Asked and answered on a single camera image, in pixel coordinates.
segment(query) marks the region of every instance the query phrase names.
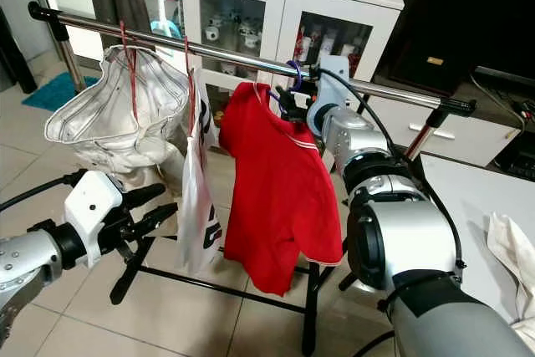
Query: black furniture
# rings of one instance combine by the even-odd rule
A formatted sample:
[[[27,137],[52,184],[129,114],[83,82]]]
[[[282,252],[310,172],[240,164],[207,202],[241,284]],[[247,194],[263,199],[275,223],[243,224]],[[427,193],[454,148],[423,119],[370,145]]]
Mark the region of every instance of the black furniture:
[[[24,93],[30,94],[37,89],[32,72],[13,39],[2,8],[0,8],[0,64],[2,64],[12,84],[18,82]]]
[[[450,95],[475,70],[535,94],[534,0],[404,1],[381,62],[390,79]]]

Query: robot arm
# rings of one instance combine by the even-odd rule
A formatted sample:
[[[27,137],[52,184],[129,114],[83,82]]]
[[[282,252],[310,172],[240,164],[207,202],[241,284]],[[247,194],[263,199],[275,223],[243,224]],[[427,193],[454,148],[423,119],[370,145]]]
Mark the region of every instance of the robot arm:
[[[461,291],[456,233],[384,136],[346,108],[323,113],[324,144],[349,195],[349,265],[390,295],[379,307],[401,355],[533,356],[502,317]]]
[[[134,223],[130,209],[165,190],[153,184],[127,193],[100,171],[86,172],[65,200],[66,222],[40,222],[28,233],[0,240],[0,347],[14,319],[63,270],[84,263],[93,267],[101,255],[118,249],[127,260],[127,242],[143,237],[177,210],[175,203],[157,207]]]

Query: drawer handle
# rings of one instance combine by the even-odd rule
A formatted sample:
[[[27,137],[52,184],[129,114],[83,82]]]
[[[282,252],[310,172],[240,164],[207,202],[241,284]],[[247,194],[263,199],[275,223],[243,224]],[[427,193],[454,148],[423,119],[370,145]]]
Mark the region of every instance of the drawer handle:
[[[421,125],[415,125],[414,123],[409,123],[409,129],[413,130],[413,131],[420,131],[422,128]],[[436,130],[433,135],[436,135],[437,137],[440,137],[440,138],[446,138],[447,140],[454,140],[455,139],[455,134],[453,133],[448,133],[447,131],[442,131],[442,130]]]

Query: rack base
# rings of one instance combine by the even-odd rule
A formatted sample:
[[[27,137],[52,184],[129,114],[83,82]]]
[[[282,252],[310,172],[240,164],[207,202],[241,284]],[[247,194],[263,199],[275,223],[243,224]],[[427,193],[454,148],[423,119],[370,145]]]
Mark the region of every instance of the rack base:
[[[176,240],[176,237],[167,238],[171,240]],[[306,273],[308,275],[307,296],[305,305],[303,307],[300,305],[273,300],[271,298],[259,296],[257,294],[244,292],[235,288],[229,288],[227,286],[222,286],[217,283],[211,283],[204,280],[180,275],[177,273],[171,273],[157,268],[145,267],[143,266],[143,262],[145,261],[145,257],[149,253],[154,241],[155,237],[143,237],[141,240],[138,241],[138,248],[137,251],[134,253],[134,257],[126,264],[125,271],[123,272],[122,276],[117,280],[115,286],[111,290],[110,300],[113,305],[120,304],[123,301],[138,272],[149,273],[151,275],[156,275],[161,278],[168,278],[171,280],[177,280],[179,282],[193,284],[195,286],[201,286],[203,288],[209,288],[212,290],[216,290],[217,292],[247,298],[249,300],[257,301],[259,303],[269,304],[274,307],[279,307],[281,309],[287,309],[295,313],[303,314],[303,338],[301,343],[301,351],[306,357],[312,355],[316,347],[316,316],[318,312],[318,294],[319,290],[321,289],[329,275],[333,272],[333,267],[324,268],[321,274],[319,272],[319,265],[317,263],[308,263],[308,268],[295,267],[295,272]]]

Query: black rack leg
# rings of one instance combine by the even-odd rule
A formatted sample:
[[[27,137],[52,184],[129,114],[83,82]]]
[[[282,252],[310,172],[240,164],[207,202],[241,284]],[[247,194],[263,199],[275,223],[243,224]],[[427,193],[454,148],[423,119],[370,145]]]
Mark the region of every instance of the black rack leg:
[[[307,302],[305,304],[303,342],[301,351],[303,355],[309,357],[316,348],[316,315],[318,312],[318,281],[319,265],[310,263],[310,273],[308,274]]]
[[[137,247],[134,257],[126,264],[125,272],[117,282],[110,293],[110,300],[113,305],[120,304],[125,298],[128,289],[132,282],[134,282],[135,275],[139,272],[140,266],[149,253],[150,246],[154,242],[154,237],[143,237]]]
[[[354,273],[348,273],[348,276],[342,279],[342,282],[338,285],[338,288],[342,290],[343,292],[348,289],[349,286],[351,286],[355,280],[358,278],[355,276]]]
[[[345,254],[348,251],[348,238],[346,237],[342,242],[342,253]],[[319,275],[318,279],[318,288],[321,288],[325,281],[329,278],[330,274],[334,271],[336,267],[326,267]]]

